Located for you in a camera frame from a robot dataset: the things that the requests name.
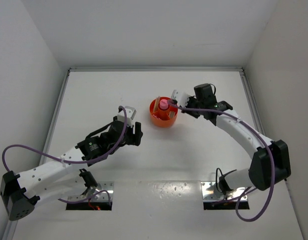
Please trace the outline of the orange highlighter pen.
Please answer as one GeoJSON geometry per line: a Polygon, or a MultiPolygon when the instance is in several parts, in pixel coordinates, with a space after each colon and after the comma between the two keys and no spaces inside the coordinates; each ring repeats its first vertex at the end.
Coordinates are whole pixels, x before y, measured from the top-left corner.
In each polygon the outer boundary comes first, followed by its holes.
{"type": "Polygon", "coordinates": [[[159,102],[160,102],[160,96],[158,96],[158,97],[155,99],[155,104],[154,104],[154,108],[153,108],[153,112],[154,112],[154,113],[158,111],[159,102]]]}

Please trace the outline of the pink capped clear tube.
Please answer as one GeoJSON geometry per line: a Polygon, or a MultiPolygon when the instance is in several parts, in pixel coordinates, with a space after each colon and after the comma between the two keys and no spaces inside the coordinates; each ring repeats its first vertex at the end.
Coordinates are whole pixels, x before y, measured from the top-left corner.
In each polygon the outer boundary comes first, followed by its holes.
{"type": "Polygon", "coordinates": [[[165,111],[167,110],[169,107],[169,104],[168,104],[168,100],[167,99],[161,99],[159,101],[159,109],[165,111]]]}

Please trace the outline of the grey eraser block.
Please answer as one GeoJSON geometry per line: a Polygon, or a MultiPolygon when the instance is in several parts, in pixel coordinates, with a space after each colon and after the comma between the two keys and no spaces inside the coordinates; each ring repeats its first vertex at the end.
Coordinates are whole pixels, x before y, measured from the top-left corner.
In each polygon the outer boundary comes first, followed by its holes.
{"type": "Polygon", "coordinates": [[[171,111],[171,112],[169,112],[169,118],[173,118],[174,117],[174,115],[175,115],[175,112],[174,111],[171,111]]]}

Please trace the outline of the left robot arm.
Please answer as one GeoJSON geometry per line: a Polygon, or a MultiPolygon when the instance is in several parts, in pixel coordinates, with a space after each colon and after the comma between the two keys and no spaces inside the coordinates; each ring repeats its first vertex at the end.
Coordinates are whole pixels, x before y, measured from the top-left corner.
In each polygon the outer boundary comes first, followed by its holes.
{"type": "Polygon", "coordinates": [[[60,157],[45,154],[51,159],[49,162],[20,173],[7,170],[2,176],[0,196],[9,221],[18,221],[47,202],[65,202],[68,196],[83,196],[74,201],[78,204],[104,192],[88,167],[125,145],[139,146],[142,137],[140,122],[115,117],[60,157]]]}

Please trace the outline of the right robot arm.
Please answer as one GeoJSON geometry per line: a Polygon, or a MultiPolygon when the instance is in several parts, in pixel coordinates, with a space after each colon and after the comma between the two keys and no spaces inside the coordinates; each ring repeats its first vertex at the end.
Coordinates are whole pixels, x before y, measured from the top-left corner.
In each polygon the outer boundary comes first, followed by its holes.
{"type": "Polygon", "coordinates": [[[211,84],[194,87],[194,96],[186,95],[179,103],[195,118],[203,116],[216,127],[228,133],[250,156],[251,165],[243,170],[233,170],[218,180],[219,191],[226,194],[240,187],[255,187],[264,191],[291,175],[288,145],[274,141],[240,119],[226,101],[217,101],[211,84]]]}

